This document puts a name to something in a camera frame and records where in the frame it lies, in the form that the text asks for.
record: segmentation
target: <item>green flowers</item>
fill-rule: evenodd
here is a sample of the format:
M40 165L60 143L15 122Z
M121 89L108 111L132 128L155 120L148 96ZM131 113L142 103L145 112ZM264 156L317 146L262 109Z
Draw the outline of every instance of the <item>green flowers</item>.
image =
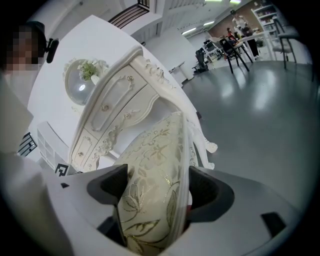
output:
M88 60L79 65L78 70L80 70L80 78L84 81L90 80L93 75L98 73L98 69L93 65L92 61Z

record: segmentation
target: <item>white cabinet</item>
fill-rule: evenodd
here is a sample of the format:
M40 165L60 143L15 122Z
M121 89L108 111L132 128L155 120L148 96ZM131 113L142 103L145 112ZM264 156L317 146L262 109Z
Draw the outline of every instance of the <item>white cabinet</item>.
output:
M82 130L80 138L72 153L73 165L81 170L86 163L98 140L93 137L86 129Z
M106 83L84 127L99 140L124 106L146 84L132 67L122 68Z
M169 83L162 69L143 57L140 46L128 51L96 84L81 114L69 163L78 171L96 170L100 157L113 153L119 134L132 133L135 130L132 126L147 120L158 98L164 99L170 109L185 114L201 162L211 169L206 150L213 152L216 145L204 137L193 105Z
M85 163L85 172L97 169L100 157L105 156L117 143L119 133L127 127L141 122L150 112L154 102L159 98L156 91L150 86L145 86L132 100L120 111L108 129L105 131L96 147Z

